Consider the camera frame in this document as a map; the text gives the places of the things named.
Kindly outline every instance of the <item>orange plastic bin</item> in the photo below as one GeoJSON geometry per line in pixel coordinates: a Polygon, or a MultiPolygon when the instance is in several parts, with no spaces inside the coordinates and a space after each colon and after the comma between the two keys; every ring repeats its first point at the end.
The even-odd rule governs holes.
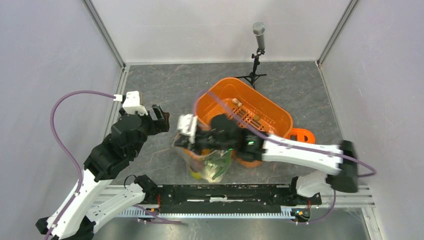
{"type": "MultiPolygon", "coordinates": [[[[275,134],[283,138],[289,138],[291,135],[297,136],[301,133],[302,136],[306,137],[298,137],[298,141],[315,143],[314,135],[310,131],[293,128],[292,116],[287,111],[238,78],[223,78],[212,86],[209,91],[217,95],[241,119],[259,131],[275,134]],[[233,103],[234,98],[241,102],[240,107],[233,103]]],[[[198,121],[204,125],[209,125],[211,119],[217,115],[229,115],[207,93],[198,99],[196,114],[198,121]]],[[[247,162],[242,159],[237,160],[242,165],[250,168],[257,167],[262,163],[261,161],[247,162]]]]}

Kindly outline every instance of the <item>black tripod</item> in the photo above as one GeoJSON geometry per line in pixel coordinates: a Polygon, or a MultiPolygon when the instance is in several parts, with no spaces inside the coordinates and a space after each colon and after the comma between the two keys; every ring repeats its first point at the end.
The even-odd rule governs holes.
{"type": "Polygon", "coordinates": [[[256,55],[254,53],[252,53],[252,59],[254,59],[253,61],[253,71],[248,75],[248,76],[236,76],[236,78],[238,79],[246,79],[246,81],[248,81],[250,83],[250,85],[253,87],[253,89],[255,89],[255,81],[260,77],[260,76],[266,76],[267,74],[256,74],[256,69],[258,68],[258,65],[261,64],[259,62],[259,56],[265,54],[264,50],[260,50],[259,48],[256,50],[256,55]]]}

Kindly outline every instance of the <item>black and white robotic arm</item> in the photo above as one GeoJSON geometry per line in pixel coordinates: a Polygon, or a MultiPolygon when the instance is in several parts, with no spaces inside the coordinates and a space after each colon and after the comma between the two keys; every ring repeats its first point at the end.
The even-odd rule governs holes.
{"type": "Polygon", "coordinates": [[[52,228],[51,235],[54,240],[91,239],[113,217],[128,207],[141,203],[149,190],[156,186],[147,176],[139,176],[120,194],[92,207],[105,187],[138,156],[148,136],[168,132],[170,128],[169,113],[163,112],[160,106],[153,105],[152,109],[157,118],[153,120],[142,105],[138,91],[127,92],[125,96],[115,96],[116,101],[123,101],[119,111],[121,116],[112,125],[111,133],[93,148],[84,162],[83,181],[79,192],[76,192],[77,182],[54,214],[41,218],[36,223],[36,227],[44,235],[52,228]],[[75,198],[67,206],[60,221],[53,224],[72,196],[75,198]]]}
{"type": "Polygon", "coordinates": [[[212,118],[210,130],[198,127],[196,116],[182,115],[179,117],[177,129],[179,138],[174,145],[198,155],[203,149],[233,149],[237,158],[247,162],[284,162],[318,170],[292,180],[291,185],[300,196],[309,198],[330,188],[345,193],[358,191],[357,163],[335,156],[342,154],[355,158],[354,147],[350,141],[343,141],[340,145],[317,145],[285,139],[266,132],[262,134],[266,135],[267,139],[262,139],[250,130],[238,127],[235,120],[224,114],[212,118]]]}

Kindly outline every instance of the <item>microphone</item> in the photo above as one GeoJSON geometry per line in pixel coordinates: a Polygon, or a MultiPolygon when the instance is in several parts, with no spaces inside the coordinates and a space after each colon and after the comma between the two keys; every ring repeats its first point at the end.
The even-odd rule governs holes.
{"type": "Polygon", "coordinates": [[[265,25],[261,21],[253,24],[253,33],[256,35],[257,46],[261,52],[265,51],[265,25]]]}

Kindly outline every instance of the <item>orange handle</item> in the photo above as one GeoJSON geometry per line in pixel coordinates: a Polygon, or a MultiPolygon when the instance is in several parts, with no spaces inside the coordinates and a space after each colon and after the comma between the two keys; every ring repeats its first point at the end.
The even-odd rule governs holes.
{"type": "Polygon", "coordinates": [[[288,139],[296,140],[298,142],[315,144],[315,136],[309,130],[303,128],[293,127],[288,134],[288,139]]]}

